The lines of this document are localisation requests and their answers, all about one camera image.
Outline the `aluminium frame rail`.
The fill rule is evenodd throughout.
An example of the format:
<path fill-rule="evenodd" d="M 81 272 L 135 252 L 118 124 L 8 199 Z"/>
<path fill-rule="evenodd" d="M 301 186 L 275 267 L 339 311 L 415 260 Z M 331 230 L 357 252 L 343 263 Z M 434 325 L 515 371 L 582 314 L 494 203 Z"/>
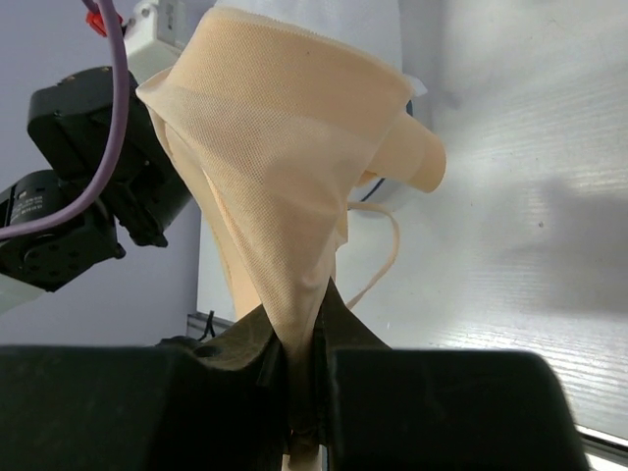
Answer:
<path fill-rule="evenodd" d="M 187 334 L 191 337 L 201 332 L 201 340 L 215 337 L 228 330 L 233 321 L 215 318 L 209 314 L 192 313 L 187 315 Z M 577 425 L 591 470 L 626 470 L 627 441 L 614 435 Z"/>

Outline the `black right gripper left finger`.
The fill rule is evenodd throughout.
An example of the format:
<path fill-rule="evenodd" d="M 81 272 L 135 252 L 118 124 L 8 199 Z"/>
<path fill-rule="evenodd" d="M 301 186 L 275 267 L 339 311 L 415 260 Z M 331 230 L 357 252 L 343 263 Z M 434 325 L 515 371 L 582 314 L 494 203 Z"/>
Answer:
<path fill-rule="evenodd" d="M 263 306 L 195 355 L 209 370 L 214 470 L 280 470 L 288 439 L 287 366 Z"/>

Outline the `beige bra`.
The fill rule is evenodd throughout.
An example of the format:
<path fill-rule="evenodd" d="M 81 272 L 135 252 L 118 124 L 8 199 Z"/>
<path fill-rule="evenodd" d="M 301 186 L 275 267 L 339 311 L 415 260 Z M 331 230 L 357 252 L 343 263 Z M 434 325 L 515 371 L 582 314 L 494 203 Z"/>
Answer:
<path fill-rule="evenodd" d="M 431 192 L 440 139 L 408 115 L 394 1 L 219 1 L 176 64 L 137 90 L 207 219 L 235 313 L 263 306 L 288 358 L 283 466 L 317 470 L 309 393 L 315 319 L 348 197 L 376 178 Z"/>

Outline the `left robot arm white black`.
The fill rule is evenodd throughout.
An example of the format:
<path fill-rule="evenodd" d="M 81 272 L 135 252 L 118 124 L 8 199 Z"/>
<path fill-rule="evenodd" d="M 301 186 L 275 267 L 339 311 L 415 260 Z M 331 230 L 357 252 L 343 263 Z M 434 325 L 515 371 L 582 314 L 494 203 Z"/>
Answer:
<path fill-rule="evenodd" d="M 34 92 L 26 131 L 50 167 L 2 191 L 2 228 L 37 222 L 80 196 L 104 153 L 112 107 L 108 67 L 75 73 Z M 167 246 L 165 231 L 189 200 L 144 104 L 132 93 L 117 166 L 95 201 L 59 226 L 2 240 L 2 312 L 59 290 L 96 264 L 124 258 L 120 229 L 138 246 Z"/>

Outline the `grey trimmed mesh laundry bag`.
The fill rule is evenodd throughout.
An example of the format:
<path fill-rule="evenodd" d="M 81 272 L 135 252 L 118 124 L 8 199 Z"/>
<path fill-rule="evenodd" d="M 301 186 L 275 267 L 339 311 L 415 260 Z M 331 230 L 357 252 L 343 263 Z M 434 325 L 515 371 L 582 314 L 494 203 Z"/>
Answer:
<path fill-rule="evenodd" d="M 441 184 L 445 148 L 407 109 L 396 2 L 219 1 L 198 34 L 207 150 L 248 182 L 317 210 L 377 178 Z"/>

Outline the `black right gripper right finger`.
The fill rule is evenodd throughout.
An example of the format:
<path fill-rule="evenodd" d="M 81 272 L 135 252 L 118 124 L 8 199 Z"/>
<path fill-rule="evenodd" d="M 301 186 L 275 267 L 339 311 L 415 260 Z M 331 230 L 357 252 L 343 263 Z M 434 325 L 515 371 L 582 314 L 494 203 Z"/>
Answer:
<path fill-rule="evenodd" d="M 329 470 L 383 470 L 390 394 L 382 370 L 391 348 L 346 306 L 330 282 L 312 341 L 317 438 Z"/>

